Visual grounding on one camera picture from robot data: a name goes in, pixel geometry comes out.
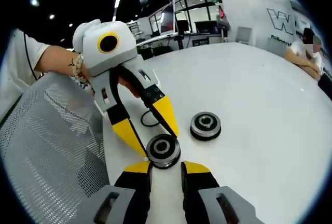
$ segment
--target white shirt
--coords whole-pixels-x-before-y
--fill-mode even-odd
[[[292,52],[303,59],[306,59],[306,48],[302,41],[295,41],[290,46]],[[319,52],[311,53],[312,59],[314,59],[314,63],[319,67],[321,74],[323,73],[323,60]]]
[[[34,68],[49,45],[26,36],[26,46],[31,67]],[[35,72],[35,75],[38,78],[40,73]],[[35,81],[27,61],[23,32],[16,29],[12,33],[0,67],[0,122]]]

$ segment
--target black cable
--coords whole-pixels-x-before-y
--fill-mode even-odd
[[[146,111],[145,113],[143,113],[143,115],[141,116],[141,124],[142,124],[143,126],[145,126],[145,127],[156,127],[157,125],[159,125],[159,122],[157,122],[157,123],[155,123],[155,124],[145,124],[145,123],[143,122],[143,118],[144,118],[144,116],[145,116],[147,113],[149,113],[149,112],[151,112],[151,111],[148,110],[148,111]]]
[[[181,0],[177,0],[177,2],[181,5],[182,10],[185,10],[185,8],[183,7]]]
[[[189,46],[190,39],[191,39],[191,36],[189,36],[189,39],[188,39],[188,43],[187,43],[187,47],[186,47],[186,49],[187,49],[187,48],[188,48],[188,46]]]
[[[23,36],[24,36],[24,45],[25,45],[25,53],[26,53],[26,58],[27,58],[27,62],[29,63],[29,67],[31,70],[31,73],[33,75],[33,77],[35,77],[36,81],[38,81],[35,72],[33,72],[32,66],[31,66],[31,62],[30,62],[30,58],[29,58],[29,54],[27,53],[27,46],[26,46],[26,37],[25,37],[25,33],[23,32]]]

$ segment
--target tattoo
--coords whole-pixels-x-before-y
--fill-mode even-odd
[[[68,67],[69,67],[69,66],[75,66],[75,65],[74,65],[74,62],[73,62],[73,58],[72,58],[72,62],[71,62],[71,64],[69,64]]]
[[[87,83],[84,83],[84,82],[79,82],[79,85],[83,88],[83,89],[85,89],[87,86],[88,86],[88,84]]]

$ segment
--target yellow circle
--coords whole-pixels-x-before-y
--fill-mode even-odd
[[[101,48],[101,43],[104,40],[104,38],[107,37],[107,36],[115,37],[116,41],[117,41],[116,46],[113,47],[110,51],[104,51]],[[97,48],[98,48],[98,50],[99,50],[100,53],[109,54],[109,53],[112,53],[114,50],[117,49],[117,47],[119,46],[119,43],[120,43],[120,40],[119,40],[118,35],[116,33],[114,33],[114,32],[108,32],[108,33],[105,33],[104,35],[102,35],[102,36],[99,37],[98,43],[97,43]]]

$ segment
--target metal bearing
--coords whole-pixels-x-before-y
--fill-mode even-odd
[[[160,134],[152,138],[146,150],[152,165],[159,169],[172,167],[181,155],[177,139],[169,134]]]
[[[190,123],[192,136],[200,141],[210,141],[222,132],[220,119],[213,113],[204,111],[193,116]]]

